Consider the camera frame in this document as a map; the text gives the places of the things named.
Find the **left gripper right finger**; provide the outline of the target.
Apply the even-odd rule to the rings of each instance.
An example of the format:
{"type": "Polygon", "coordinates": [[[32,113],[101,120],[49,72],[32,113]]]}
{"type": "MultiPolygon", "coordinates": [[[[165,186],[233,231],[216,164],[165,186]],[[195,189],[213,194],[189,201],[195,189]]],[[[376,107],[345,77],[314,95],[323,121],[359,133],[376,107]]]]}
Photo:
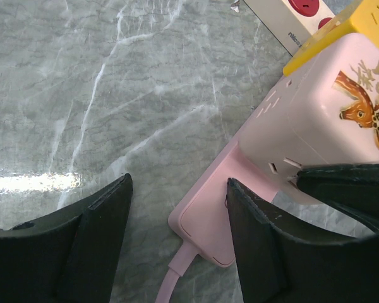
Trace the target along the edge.
{"type": "Polygon", "coordinates": [[[379,232],[322,229],[236,179],[226,201],[245,302],[379,302],[379,232]]]}

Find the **yellow cube socket adapter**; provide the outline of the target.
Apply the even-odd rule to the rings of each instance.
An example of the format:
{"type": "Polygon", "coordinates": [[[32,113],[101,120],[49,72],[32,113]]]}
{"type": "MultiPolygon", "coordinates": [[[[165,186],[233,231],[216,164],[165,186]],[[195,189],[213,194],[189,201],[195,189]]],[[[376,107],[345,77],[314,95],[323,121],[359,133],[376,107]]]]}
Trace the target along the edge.
{"type": "Polygon", "coordinates": [[[289,76],[323,49],[350,33],[360,33],[379,49],[379,0],[353,1],[316,31],[283,68],[289,76]]]}

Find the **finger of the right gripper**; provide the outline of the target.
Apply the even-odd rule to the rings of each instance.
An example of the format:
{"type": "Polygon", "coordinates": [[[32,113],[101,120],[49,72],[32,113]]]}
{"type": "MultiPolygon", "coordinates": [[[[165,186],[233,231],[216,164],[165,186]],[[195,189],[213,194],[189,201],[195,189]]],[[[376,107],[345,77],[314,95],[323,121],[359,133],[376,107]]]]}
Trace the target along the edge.
{"type": "Polygon", "coordinates": [[[306,168],[297,173],[296,186],[379,232],[379,163],[306,168]]]}

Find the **pink cube adapter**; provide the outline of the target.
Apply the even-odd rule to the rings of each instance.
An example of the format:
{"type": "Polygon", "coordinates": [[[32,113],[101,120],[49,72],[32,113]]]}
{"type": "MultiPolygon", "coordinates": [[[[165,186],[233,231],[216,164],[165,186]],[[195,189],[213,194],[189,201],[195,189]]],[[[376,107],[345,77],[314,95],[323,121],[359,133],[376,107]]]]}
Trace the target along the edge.
{"type": "Polygon", "coordinates": [[[379,49],[350,33],[282,78],[248,119],[243,155],[301,205],[307,167],[379,163],[379,49]]]}

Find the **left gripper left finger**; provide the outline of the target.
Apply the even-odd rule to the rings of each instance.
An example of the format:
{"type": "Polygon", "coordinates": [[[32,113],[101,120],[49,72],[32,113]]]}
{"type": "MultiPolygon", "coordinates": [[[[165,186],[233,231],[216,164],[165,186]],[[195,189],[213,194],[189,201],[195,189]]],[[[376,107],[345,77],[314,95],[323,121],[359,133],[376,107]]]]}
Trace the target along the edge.
{"type": "Polygon", "coordinates": [[[0,229],[0,302],[109,302],[133,180],[0,229]]]}

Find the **beige red power strip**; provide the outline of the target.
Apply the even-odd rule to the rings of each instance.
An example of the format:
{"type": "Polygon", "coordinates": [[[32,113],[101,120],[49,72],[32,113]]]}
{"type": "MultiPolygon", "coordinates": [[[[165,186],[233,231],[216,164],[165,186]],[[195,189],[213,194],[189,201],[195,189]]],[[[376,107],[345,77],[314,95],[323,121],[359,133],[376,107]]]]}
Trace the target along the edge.
{"type": "Polygon", "coordinates": [[[322,0],[245,0],[246,5],[290,53],[334,17],[322,0]]]}

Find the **pink power strip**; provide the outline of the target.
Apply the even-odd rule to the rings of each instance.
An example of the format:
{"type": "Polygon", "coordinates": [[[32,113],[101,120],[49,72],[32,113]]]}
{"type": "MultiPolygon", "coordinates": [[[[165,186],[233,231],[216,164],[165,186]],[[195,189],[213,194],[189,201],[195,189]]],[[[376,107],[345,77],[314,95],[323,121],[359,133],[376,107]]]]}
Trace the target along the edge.
{"type": "Polygon", "coordinates": [[[239,179],[273,200],[277,186],[266,179],[238,148],[241,130],[231,138],[169,215],[170,228],[183,240],[169,270],[183,276],[196,255],[220,267],[235,260],[227,210],[227,180],[239,179]]]}

